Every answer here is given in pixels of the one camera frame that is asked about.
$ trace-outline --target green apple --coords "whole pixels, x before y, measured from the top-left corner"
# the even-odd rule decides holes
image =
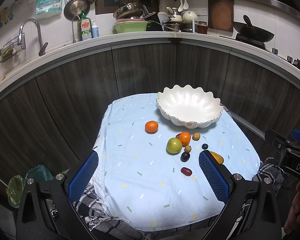
[[[182,142],[178,138],[171,138],[167,143],[167,151],[176,154],[182,149]]]

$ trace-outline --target metal screw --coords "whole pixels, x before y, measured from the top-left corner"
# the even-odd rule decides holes
[[[269,179],[269,178],[264,178],[263,180],[265,181],[266,184],[270,184],[271,183],[271,179]]]
[[[236,179],[236,180],[242,179],[242,176],[241,176],[240,174],[238,174],[238,173],[233,174],[233,177],[234,177],[234,179]]]
[[[65,176],[62,173],[57,174],[56,179],[62,180]]]
[[[33,182],[34,182],[34,179],[32,179],[32,178],[30,178],[30,179],[27,180],[27,183],[28,183],[29,185],[31,185]]]

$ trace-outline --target white ladle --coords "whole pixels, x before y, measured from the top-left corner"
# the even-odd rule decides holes
[[[187,0],[185,0],[185,3],[183,4],[183,8],[184,8],[185,10],[187,10],[187,9],[189,8],[189,5],[188,5],[188,3],[187,3]]]
[[[183,11],[183,4],[182,4],[182,0],[180,0],[180,6],[179,6],[179,8],[178,8],[178,12],[181,12],[181,11]]]

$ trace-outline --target gas burner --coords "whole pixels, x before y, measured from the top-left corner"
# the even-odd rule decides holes
[[[239,33],[235,37],[235,40],[236,41],[241,41],[241,42],[244,42],[244,43],[247,43],[247,44],[250,44],[250,45],[255,46],[257,48],[260,48],[260,49],[266,49],[266,46],[265,46],[265,44],[263,42],[256,41],[256,40],[253,40],[253,39],[249,39],[247,37],[242,36]]]

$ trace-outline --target human hand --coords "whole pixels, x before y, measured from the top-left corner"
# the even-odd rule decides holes
[[[298,224],[300,224],[300,181],[296,186],[296,190],[297,194],[292,201],[292,206],[283,228],[287,235],[290,235],[294,230],[296,230]]]

